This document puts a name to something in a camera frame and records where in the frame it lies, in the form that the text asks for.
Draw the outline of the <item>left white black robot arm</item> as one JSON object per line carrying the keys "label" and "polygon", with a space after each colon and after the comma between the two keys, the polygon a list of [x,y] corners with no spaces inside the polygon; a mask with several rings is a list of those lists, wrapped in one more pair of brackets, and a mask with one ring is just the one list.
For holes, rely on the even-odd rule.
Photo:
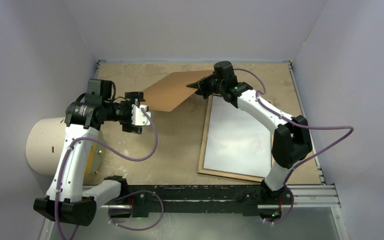
{"label": "left white black robot arm", "polygon": [[106,177],[103,183],[83,191],[83,181],[101,126],[118,122],[127,133],[141,134],[151,123],[146,118],[142,91],[126,92],[116,102],[116,84],[110,80],[90,79],[87,91],[65,110],[63,149],[53,181],[45,197],[34,200],[33,209],[48,220],[76,226],[89,226],[97,208],[109,201],[118,205],[129,199],[127,181],[121,176]]}

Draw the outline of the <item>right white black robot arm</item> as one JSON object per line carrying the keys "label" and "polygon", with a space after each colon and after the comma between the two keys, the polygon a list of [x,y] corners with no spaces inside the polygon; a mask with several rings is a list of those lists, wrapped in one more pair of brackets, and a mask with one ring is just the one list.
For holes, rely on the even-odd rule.
{"label": "right white black robot arm", "polygon": [[210,75],[186,87],[194,89],[195,94],[204,99],[212,95],[223,97],[225,102],[249,114],[269,130],[273,137],[274,164],[261,182],[260,196],[264,202],[272,204],[280,198],[293,167],[313,150],[308,121],[302,115],[292,116],[264,100],[261,91],[238,80],[235,70],[229,61],[217,62]]}

